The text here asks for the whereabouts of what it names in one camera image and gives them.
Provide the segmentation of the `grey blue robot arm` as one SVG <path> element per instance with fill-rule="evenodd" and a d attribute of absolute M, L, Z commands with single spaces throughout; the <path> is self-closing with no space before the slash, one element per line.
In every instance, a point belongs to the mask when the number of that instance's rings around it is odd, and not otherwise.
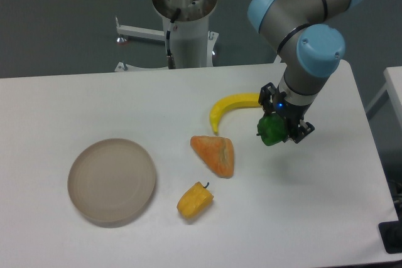
<path fill-rule="evenodd" d="M 264 115 L 258 135 L 267 146 L 300 142 L 313 132 L 304 120 L 308 108 L 345 53 L 345 41 L 326 20 L 362 0 L 252 0 L 249 22 L 286 63 L 278 84 L 261 88 Z M 152 0 L 163 21 L 168 68 L 205 67 L 209 16 L 217 0 Z"/>

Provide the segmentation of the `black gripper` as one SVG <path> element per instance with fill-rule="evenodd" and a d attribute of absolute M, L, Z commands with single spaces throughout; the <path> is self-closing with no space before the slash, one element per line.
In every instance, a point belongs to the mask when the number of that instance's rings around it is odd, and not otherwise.
<path fill-rule="evenodd" d="M 286 119 L 286 137 L 284 142 L 293 141 L 298 144 L 309 134 L 315 127 L 304 121 L 304 115 L 310 105 L 294 105 L 285 100 L 284 92 L 276 92 L 273 83 L 267 83 L 261 87 L 258 103 L 262 106 L 265 114 L 272 114 L 274 111 Z"/>

